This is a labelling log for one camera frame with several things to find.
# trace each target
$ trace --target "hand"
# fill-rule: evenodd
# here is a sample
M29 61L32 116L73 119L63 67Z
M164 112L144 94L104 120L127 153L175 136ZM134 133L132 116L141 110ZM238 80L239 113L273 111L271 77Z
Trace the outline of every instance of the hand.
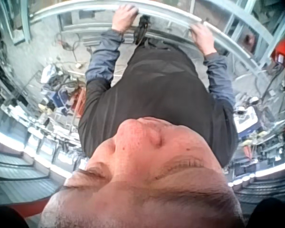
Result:
M124 33L133 24L138 9L133 5L122 5L113 16L112 29Z
M192 39L204 56L215 53L214 37L206 26L197 23L191 26Z

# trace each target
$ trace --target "black shirt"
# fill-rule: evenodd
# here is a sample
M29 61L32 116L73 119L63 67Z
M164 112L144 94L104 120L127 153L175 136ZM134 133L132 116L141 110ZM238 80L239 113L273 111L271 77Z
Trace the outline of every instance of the black shirt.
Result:
M222 167L237 147L232 105L207 92L191 60L176 48L138 47L115 86L111 88L102 78L88 82L85 105L78 131L88 157L116 134L123 121L141 117L163 119L196 131Z

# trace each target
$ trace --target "fluorescent light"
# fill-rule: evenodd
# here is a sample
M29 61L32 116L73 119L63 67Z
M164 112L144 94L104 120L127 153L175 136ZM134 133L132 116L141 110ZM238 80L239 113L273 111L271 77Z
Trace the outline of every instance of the fluorescent light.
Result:
M250 180L250 176L245 176L242 178L242 181L248 181L248 180Z
M38 143L39 143L39 141L36 140L33 135L30 136L28 142L29 142L29 144L31 144L32 146L38 146Z
M243 183L242 179L238 179L238 180L234 180L234 181L233 181L233 184L234 184L234 185L239 185L239 184L241 184L241 183Z
M65 154L63 153L60 153L57 157L60 161L64 162L64 163L67 163L69 165L72 165L73 164L73 158L71 157L68 157L66 156Z
M53 154L53 148L50 148L46 145L42 145L41 150L49 155Z
M57 173L60 176L63 176L65 178L70 178L72 176L72 173L65 171L64 169L56 166L56 165L52 165L50 168L53 172Z
M34 158L36 155L36 150L31 148L30 146L26 146L24 148L24 153L28 154L30 157Z
M23 151L24 144L0 132L0 143L16 151Z
M57 173L58 175L60 175L62 177L70 178L72 176L72 173L65 171L64 169L62 169L56 165L52 165L50 161L44 159L40 155L36 155L35 160L38 161L41 165L45 166L46 168L50 168L51 171Z
M87 163L87 161L85 159L81 159L79 169L85 170L86 169L86 163Z
M282 170L285 170L285 163L275 166L273 168L267 169L267 170L257 171L256 177L263 177L263 176L266 176L266 175L269 175L275 172L279 172Z
M35 156L35 160L38 161L41 165L45 166L46 168L50 168L51 167L51 162L46 160L46 159L44 159L40 155L36 155Z
M35 129L33 127L29 127L28 132L33 134L34 136L36 136L39 139L43 138L43 133L41 133L40 131L38 131L37 129Z

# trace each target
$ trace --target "man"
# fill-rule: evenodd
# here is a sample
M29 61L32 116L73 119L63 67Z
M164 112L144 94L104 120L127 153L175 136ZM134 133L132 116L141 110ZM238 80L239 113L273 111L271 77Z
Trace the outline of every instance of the man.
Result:
M225 60L210 31L195 25L210 94L184 53L149 41L110 88L122 34L137 13L121 6L94 52L79 126L91 159L51 198L40 227L243 227L222 173L236 146Z
M192 37L205 56L209 93L181 50L150 40L136 49L122 79L111 88L123 33L137 13L135 7L121 7L114 15L112 29L102 35L93 53L86 72L86 106L78 128L83 151L91 157L125 120L154 117L194 130L221 166L227 165L238 142L233 121L235 98L226 60L215 50L207 27L193 25Z

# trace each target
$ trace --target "closed eye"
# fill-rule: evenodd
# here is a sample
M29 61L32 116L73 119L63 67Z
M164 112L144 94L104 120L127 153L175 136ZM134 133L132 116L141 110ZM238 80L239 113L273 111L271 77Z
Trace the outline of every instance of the closed eye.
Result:
M82 187L101 187L108 183L110 178L104 176L104 174L97 168L88 170L77 170L73 176L67 179L64 183L65 186L72 188Z
M164 165L160 173L156 175L154 179L159 180L190 168L204 168L204 162L197 158L186 158L182 160L170 161Z

